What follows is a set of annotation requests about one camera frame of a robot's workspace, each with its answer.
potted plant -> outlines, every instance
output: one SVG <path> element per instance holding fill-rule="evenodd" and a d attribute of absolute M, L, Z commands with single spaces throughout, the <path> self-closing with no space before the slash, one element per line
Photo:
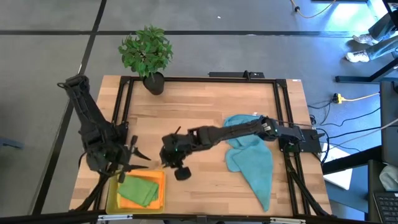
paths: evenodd
<path fill-rule="evenodd" d="M 164 76 L 158 69 L 164 70 L 173 57 L 172 46 L 160 28 L 145 26 L 144 30 L 137 30 L 136 34 L 134 40 L 128 35 L 119 46 L 123 65 L 131 67 L 132 72 L 137 72 L 144 86 L 153 95 L 159 95 L 164 89 Z"/>

wooden tabletop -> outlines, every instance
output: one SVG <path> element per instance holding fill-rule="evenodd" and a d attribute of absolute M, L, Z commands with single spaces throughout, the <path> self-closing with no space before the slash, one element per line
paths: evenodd
<path fill-rule="evenodd" d="M 120 76 L 104 76 L 98 107 L 110 121 L 118 92 Z M 287 80 L 290 104 L 296 123 L 310 124 L 307 103 L 300 80 Z M 284 105 L 282 90 L 281 103 Z M 282 106 L 284 118 L 286 111 Z M 159 152 L 162 136 L 173 133 L 181 126 L 179 133 L 189 128 L 204 125 L 222 126 L 228 116 L 236 114 L 263 114 L 277 118 L 272 85 L 263 83 L 213 83 L 213 82 L 166 82 L 163 94 L 154 96 L 141 82 L 134 82 L 129 109 L 129 136 L 138 136 L 139 150 L 152 161 L 132 158 L 131 162 L 160 167 Z M 287 177 L 278 142 L 265 142 L 272 151 L 274 170 L 272 174 L 271 204 L 264 212 L 242 173 L 229 172 L 225 164 L 225 153 L 231 147 L 225 142 L 210 150 L 193 153 L 184 160 L 192 176 L 177 181 L 174 170 L 165 168 L 166 195 L 165 211 L 170 214 L 209 215 L 255 215 L 292 216 Z M 312 154 L 301 154 L 305 183 L 315 200 L 331 213 L 320 162 Z M 90 171 L 85 159 L 81 162 L 70 208 L 76 208 L 96 185 L 98 174 Z M 103 192 L 106 198 L 107 187 Z M 298 209 L 303 213 L 300 190 L 296 186 Z"/>

black desk leg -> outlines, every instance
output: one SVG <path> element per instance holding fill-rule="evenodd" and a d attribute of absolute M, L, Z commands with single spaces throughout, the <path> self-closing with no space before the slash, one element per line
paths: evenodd
<path fill-rule="evenodd" d="M 322 166 L 323 175 L 363 166 L 368 164 L 368 161 L 371 159 L 381 161 L 381 152 L 381 146 L 376 146 L 350 156 L 326 162 Z"/>
<path fill-rule="evenodd" d="M 379 84 L 383 81 L 398 81 L 398 78 L 384 78 L 386 75 L 394 71 L 394 66 L 398 65 L 398 58 L 395 58 L 392 62 L 382 67 L 375 74 L 370 77 L 349 77 L 349 76 L 336 76 L 335 80 L 338 83 L 373 83 Z"/>

yellow container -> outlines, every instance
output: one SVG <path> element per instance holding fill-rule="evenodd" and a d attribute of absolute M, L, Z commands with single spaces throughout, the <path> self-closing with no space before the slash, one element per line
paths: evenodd
<path fill-rule="evenodd" d="M 145 172 L 145 170 L 137 170 L 140 173 Z M 164 207 L 165 207 L 165 173 L 162 170 L 148 170 L 148 172 L 160 172 L 162 174 L 162 179 L 163 179 L 163 187 L 159 188 L 159 195 L 163 193 L 163 202 L 162 206 L 159 209 L 147 209 L 147 208 L 119 208 L 118 207 L 118 188 L 119 188 L 119 183 L 118 183 L 118 177 L 115 175 L 109 179 L 109 189 L 108 189 L 108 199 L 106 201 L 106 213 L 109 215 L 128 215 L 128 214 L 160 214 L 163 213 Z M 134 170 L 132 170 L 129 173 L 126 173 L 126 175 L 132 175 L 135 177 L 143 178 L 143 179 L 149 179 L 146 178 L 143 175 L 134 175 Z"/>

blue cloth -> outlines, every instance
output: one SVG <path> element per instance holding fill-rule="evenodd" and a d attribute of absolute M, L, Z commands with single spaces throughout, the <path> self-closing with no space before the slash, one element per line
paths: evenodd
<path fill-rule="evenodd" d="M 235 115 L 225 119 L 224 126 L 241 124 L 258 116 Z M 254 194 L 268 211 L 271 199 L 273 160 L 264 141 L 254 134 L 227 141 L 233 149 L 225 154 L 226 165 L 231 172 L 242 172 Z"/>

